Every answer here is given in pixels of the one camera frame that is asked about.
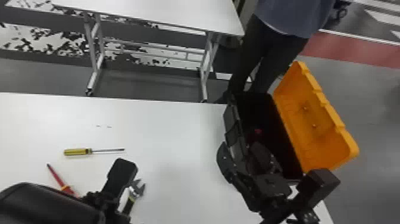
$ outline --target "blue shirt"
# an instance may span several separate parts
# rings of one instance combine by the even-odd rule
[[[336,0],[259,0],[254,14],[271,27],[310,38],[323,27]]]

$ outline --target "yellow screwdriver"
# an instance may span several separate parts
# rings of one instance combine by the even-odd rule
[[[89,155],[93,153],[124,151],[124,148],[110,148],[107,150],[93,150],[91,148],[70,148],[64,150],[64,155]]]

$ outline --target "orange toolbox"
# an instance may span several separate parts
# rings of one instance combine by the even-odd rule
[[[287,179],[300,179],[311,169],[334,170],[359,153],[321,86],[300,61],[292,64],[272,96],[235,95],[224,112],[224,124],[235,160],[242,160],[235,155],[245,157],[259,142],[274,155]]]

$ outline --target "white table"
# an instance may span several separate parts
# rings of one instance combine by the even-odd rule
[[[132,223],[261,221],[215,161],[223,140],[223,105],[5,93],[0,105],[0,191],[24,181],[58,189],[46,168],[50,163],[84,195],[101,190],[112,163],[122,157],[137,164],[137,177],[147,183]],[[76,147],[126,151],[63,155]],[[322,224],[332,224],[323,203],[315,211]]]
[[[85,17],[86,38],[89,44],[90,58],[92,61],[93,73],[89,80],[86,94],[91,95],[96,84],[97,76],[101,72],[101,65],[105,57],[104,40],[122,43],[125,45],[145,46],[142,43],[132,41],[120,41],[103,38],[101,32],[100,15],[116,15],[124,18],[133,18],[152,23],[165,24],[169,26],[188,28],[206,32],[207,42],[200,65],[200,78],[202,86],[202,98],[206,101],[207,79],[210,73],[214,57],[218,50],[220,34],[229,36],[243,36],[244,31],[236,14],[232,0],[53,0],[52,3],[61,8],[82,10]],[[91,18],[88,13],[95,16],[95,25],[90,27]],[[216,43],[211,43],[211,38],[216,35]],[[98,36],[100,54],[96,59],[93,39]],[[118,51],[130,53],[132,51],[118,49]],[[178,50],[188,54],[199,54],[199,51],[181,49]]]

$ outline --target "metal table leg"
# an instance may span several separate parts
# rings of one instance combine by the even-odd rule
[[[86,39],[87,39],[87,44],[89,45],[89,55],[90,55],[90,61],[92,63],[92,68],[93,72],[92,75],[89,79],[89,83],[87,84],[86,87],[86,95],[91,96],[93,95],[93,89],[97,83],[97,78],[101,73],[101,66],[105,57],[105,49],[104,49],[104,39],[103,39],[103,34],[101,30],[101,19],[100,15],[95,13],[95,24],[93,26],[93,29],[90,28],[90,22],[92,21],[87,14],[87,12],[83,12],[83,19],[84,19],[84,26],[85,26],[85,32],[86,32]],[[99,38],[99,48],[100,48],[100,54],[99,58],[96,59],[96,49],[95,49],[95,44],[94,44],[94,39],[98,37]]]
[[[213,34],[207,33],[207,42],[205,44],[205,51],[203,55],[203,59],[200,64],[200,85],[202,92],[202,100],[201,102],[207,102],[208,94],[207,94],[207,79],[210,74],[211,66],[213,65],[215,55],[217,54],[217,50],[219,47],[219,41],[221,39],[221,35],[218,35],[215,43],[211,42]]]

